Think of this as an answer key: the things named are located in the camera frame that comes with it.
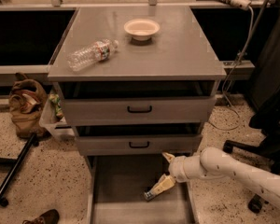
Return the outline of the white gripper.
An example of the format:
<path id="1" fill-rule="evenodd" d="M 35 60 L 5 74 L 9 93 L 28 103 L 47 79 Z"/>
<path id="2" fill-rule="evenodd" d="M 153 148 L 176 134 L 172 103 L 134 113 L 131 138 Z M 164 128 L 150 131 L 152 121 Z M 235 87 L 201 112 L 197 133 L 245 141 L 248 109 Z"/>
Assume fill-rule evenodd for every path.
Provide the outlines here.
<path id="1" fill-rule="evenodd" d="M 178 156 L 163 152 L 162 156 L 170 163 L 169 175 L 162 175 L 159 181 L 149 191 L 152 197 L 156 197 L 172 188 L 175 182 L 183 183 L 191 179 L 205 177 L 206 171 L 202 167 L 199 156 Z"/>

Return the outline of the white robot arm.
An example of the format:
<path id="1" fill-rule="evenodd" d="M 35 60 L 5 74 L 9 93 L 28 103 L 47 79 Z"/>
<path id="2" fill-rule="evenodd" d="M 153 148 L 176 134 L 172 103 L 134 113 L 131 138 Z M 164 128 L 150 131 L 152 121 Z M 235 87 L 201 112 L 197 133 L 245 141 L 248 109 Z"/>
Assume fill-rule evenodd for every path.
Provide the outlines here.
<path id="1" fill-rule="evenodd" d="M 144 193 L 147 201 L 172 188 L 176 183 L 227 176 L 280 210 L 280 175 L 240 162 L 215 147 L 207 147 L 199 155 L 190 157 L 175 156 L 167 152 L 163 152 L 162 156 L 169 162 L 169 174 L 163 174 L 159 181 Z"/>

